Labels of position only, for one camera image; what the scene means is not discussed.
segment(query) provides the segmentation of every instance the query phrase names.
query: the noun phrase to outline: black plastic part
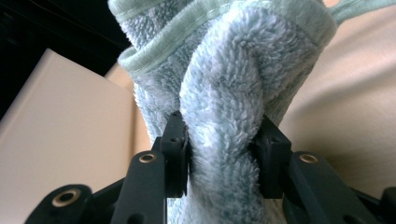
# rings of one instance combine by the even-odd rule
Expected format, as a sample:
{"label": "black plastic part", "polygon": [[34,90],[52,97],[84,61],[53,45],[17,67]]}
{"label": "black plastic part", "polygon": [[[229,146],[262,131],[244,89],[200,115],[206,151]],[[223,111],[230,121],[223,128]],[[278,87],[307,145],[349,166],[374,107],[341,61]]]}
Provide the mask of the black plastic part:
{"label": "black plastic part", "polygon": [[280,172],[290,161],[290,140],[264,116],[262,126],[249,145],[249,150],[260,167],[260,192],[266,199],[280,199],[283,190],[279,185]]}
{"label": "black plastic part", "polygon": [[300,194],[290,178],[289,166],[282,167],[279,178],[279,184],[284,192],[284,196],[283,196],[284,201],[288,201],[289,203],[292,203],[294,206],[297,206],[299,208],[298,209],[299,211],[305,211],[305,206],[300,198]]}
{"label": "black plastic part", "polygon": [[[317,158],[317,161],[303,161],[300,156],[304,154]],[[319,155],[295,152],[290,160],[290,178],[304,203],[310,223],[377,223],[330,164]]]}
{"label": "black plastic part", "polygon": [[387,223],[396,223],[396,188],[387,188],[382,194],[379,204],[383,212],[383,218]]}
{"label": "black plastic part", "polygon": [[95,216],[92,216],[90,223],[110,223],[116,208],[117,199],[120,196],[123,181],[124,178],[93,194]]}
{"label": "black plastic part", "polygon": [[[78,192],[75,200],[70,192]],[[53,203],[57,196],[58,201],[66,205],[56,205]],[[26,220],[26,224],[48,223],[48,224],[68,224],[68,223],[89,223],[92,217],[92,192],[84,185],[67,185],[58,188],[47,195],[43,201],[35,208],[33,213]]]}
{"label": "black plastic part", "polygon": [[132,158],[111,223],[166,223],[165,159],[158,150]]}
{"label": "black plastic part", "polygon": [[355,193],[367,210],[369,210],[370,213],[378,220],[379,223],[388,223],[384,219],[385,210],[381,208],[380,201],[377,198],[374,198],[356,189],[351,190]]}
{"label": "black plastic part", "polygon": [[288,224],[306,224],[309,223],[309,216],[303,206],[296,205],[289,197],[283,199],[283,213]]}
{"label": "black plastic part", "polygon": [[187,194],[188,179],[188,135],[180,112],[169,117],[163,137],[161,152],[166,158],[166,197],[181,198]]}

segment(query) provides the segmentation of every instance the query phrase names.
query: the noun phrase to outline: towel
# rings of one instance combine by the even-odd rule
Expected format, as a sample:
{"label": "towel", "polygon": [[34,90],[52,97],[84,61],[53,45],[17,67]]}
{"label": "towel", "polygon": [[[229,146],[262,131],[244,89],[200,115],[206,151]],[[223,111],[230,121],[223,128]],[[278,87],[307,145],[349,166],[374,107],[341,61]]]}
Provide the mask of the towel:
{"label": "towel", "polygon": [[247,150],[263,115],[278,125],[345,20],[396,0],[110,0],[132,47],[119,64],[134,82],[153,143],[180,110],[192,147],[188,195],[169,223],[284,223],[259,191]]}

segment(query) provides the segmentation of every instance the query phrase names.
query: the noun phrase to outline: light blue towel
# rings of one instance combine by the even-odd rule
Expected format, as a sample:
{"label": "light blue towel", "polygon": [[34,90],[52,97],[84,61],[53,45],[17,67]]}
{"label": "light blue towel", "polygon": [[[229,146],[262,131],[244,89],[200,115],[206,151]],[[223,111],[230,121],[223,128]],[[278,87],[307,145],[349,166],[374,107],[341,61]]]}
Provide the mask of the light blue towel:
{"label": "light blue towel", "polygon": [[246,150],[263,114],[276,125],[344,20],[388,1],[110,0],[133,47],[119,63],[134,81],[151,142],[180,110],[189,127],[189,194],[170,223],[282,223]]}

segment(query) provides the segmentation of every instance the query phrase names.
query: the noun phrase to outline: screw hole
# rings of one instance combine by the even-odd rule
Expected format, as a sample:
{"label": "screw hole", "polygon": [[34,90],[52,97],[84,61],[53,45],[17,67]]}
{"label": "screw hole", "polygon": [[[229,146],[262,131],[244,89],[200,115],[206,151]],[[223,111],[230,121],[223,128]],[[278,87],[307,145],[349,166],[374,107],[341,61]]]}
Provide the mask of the screw hole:
{"label": "screw hole", "polygon": [[150,163],[152,161],[155,161],[155,159],[157,159],[157,157],[151,153],[139,157],[139,161],[143,163]]}
{"label": "screw hole", "polygon": [[145,217],[141,214],[133,214],[128,218],[128,224],[144,224]]}
{"label": "screw hole", "polygon": [[62,202],[67,202],[67,201],[69,201],[70,199],[72,199],[73,196],[74,196],[73,193],[66,193],[66,194],[64,194],[64,195],[61,196],[60,200],[61,200]]}
{"label": "screw hole", "polygon": [[52,205],[55,207],[65,207],[75,202],[79,198],[80,194],[81,190],[79,189],[66,190],[53,198]]}
{"label": "screw hole", "polygon": [[345,215],[344,216],[344,221],[347,224],[365,224],[364,221],[362,221],[358,217],[350,216],[350,215]]}
{"label": "screw hole", "polygon": [[319,162],[318,158],[316,158],[313,155],[309,155],[309,154],[302,154],[299,156],[300,160],[302,160],[303,162],[306,163],[317,163]]}

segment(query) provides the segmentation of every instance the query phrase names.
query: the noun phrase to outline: terry cloth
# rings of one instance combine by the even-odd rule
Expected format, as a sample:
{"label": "terry cloth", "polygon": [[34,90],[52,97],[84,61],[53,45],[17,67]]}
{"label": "terry cloth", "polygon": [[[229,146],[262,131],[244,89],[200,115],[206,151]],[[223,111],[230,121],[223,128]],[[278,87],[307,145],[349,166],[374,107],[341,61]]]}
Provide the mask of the terry cloth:
{"label": "terry cloth", "polygon": [[151,143],[180,110],[192,145],[189,194],[170,223],[282,223],[264,200],[247,146],[263,114],[278,125],[339,24],[388,1],[110,0],[133,46],[119,57],[134,81]]}

